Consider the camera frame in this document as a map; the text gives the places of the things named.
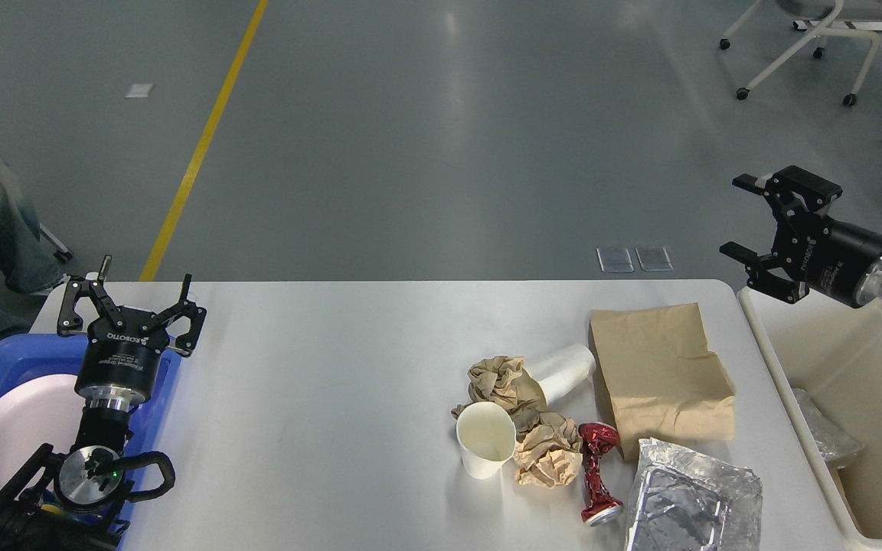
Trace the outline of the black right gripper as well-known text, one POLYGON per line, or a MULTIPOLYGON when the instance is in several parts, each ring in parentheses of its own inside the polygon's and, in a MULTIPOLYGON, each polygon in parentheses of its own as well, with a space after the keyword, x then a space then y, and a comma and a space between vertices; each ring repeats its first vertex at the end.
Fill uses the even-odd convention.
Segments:
POLYGON ((749 289, 788 304, 811 289, 854 309, 882 299, 882 234, 828 216, 840 185, 798 166, 759 178, 740 174, 732 185, 763 197, 778 223, 777 257, 737 242, 720 247, 744 266, 749 289), (780 266, 792 279, 771 272, 780 266))

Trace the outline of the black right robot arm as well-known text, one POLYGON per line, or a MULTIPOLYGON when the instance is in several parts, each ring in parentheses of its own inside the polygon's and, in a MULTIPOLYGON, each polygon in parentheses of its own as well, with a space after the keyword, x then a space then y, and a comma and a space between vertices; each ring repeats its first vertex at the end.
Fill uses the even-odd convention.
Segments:
POLYGON ((744 266, 749 290, 787 305, 811 292, 851 309, 882 301, 882 234, 830 216, 840 185, 798 166, 766 177, 742 172, 731 184, 764 199, 775 220, 769 252, 734 241, 720 247, 744 266))

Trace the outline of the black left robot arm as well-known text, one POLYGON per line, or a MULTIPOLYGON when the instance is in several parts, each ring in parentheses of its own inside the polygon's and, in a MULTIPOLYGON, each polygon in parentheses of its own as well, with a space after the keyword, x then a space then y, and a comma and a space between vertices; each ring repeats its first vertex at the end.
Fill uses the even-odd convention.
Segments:
POLYGON ((172 460, 134 442, 132 419, 157 397, 165 355, 192 355, 207 311, 190 296, 190 273, 165 309, 120 305, 109 264, 64 287, 56 334, 85 344, 71 384, 80 421, 70 446, 39 444, 1 486, 0 550, 116 550, 130 525, 123 509, 175 486, 172 460))

